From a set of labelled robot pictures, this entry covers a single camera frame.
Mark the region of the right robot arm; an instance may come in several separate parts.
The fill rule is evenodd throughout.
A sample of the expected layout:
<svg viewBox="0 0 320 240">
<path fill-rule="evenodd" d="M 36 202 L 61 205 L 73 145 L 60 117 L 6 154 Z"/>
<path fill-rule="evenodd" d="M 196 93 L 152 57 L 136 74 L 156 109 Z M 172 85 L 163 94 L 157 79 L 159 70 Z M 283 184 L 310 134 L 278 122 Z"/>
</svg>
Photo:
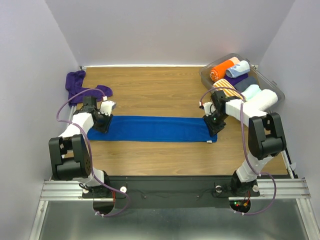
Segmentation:
<svg viewBox="0 0 320 240">
<path fill-rule="evenodd" d="M 199 108 L 204 110 L 203 120 L 210 136 L 225 128 L 227 117 L 239 120 L 242 128 L 248 128 L 248 135 L 241 136 L 245 160 L 234 171 L 227 188 L 233 196 L 240 196 L 253 189 L 265 165 L 285 150 L 287 142 L 278 113 L 267 113 L 247 104 L 240 92 L 226 96 L 224 90 L 224 87 L 208 90 L 211 101 L 200 100 Z"/>
</svg>

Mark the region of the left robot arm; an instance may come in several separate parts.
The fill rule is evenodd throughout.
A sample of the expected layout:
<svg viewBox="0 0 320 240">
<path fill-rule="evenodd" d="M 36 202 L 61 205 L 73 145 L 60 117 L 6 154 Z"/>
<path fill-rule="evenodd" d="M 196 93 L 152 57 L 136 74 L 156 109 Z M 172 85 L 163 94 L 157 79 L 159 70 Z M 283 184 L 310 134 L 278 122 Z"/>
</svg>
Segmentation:
<svg viewBox="0 0 320 240">
<path fill-rule="evenodd" d="M 93 167 L 86 135 L 90 129 L 106 134 L 115 107 L 116 103 L 106 96 L 100 107 L 95 97 L 84 97 L 66 130 L 48 142 L 52 179 L 78 182 L 84 198 L 108 198 L 113 193 L 108 174 Z"/>
</svg>

